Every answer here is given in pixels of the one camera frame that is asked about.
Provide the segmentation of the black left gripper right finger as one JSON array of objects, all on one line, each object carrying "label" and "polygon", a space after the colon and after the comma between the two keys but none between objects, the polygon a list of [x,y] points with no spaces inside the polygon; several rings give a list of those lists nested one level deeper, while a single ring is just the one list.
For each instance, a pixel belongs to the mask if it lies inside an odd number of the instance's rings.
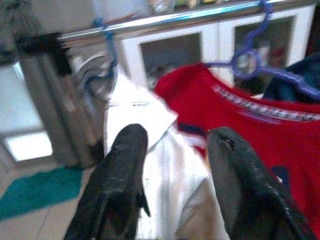
[{"label": "black left gripper right finger", "polygon": [[213,128],[207,153],[225,230],[232,240],[315,240],[287,188],[233,129]]}]

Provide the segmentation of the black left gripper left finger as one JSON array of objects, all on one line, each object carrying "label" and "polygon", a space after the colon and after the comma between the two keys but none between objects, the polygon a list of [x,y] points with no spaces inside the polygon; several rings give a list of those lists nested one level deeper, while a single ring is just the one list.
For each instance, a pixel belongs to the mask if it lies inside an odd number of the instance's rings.
[{"label": "black left gripper left finger", "polygon": [[147,131],[140,124],[120,130],[92,172],[64,239],[135,239],[140,210],[151,215],[143,188],[147,148]]}]

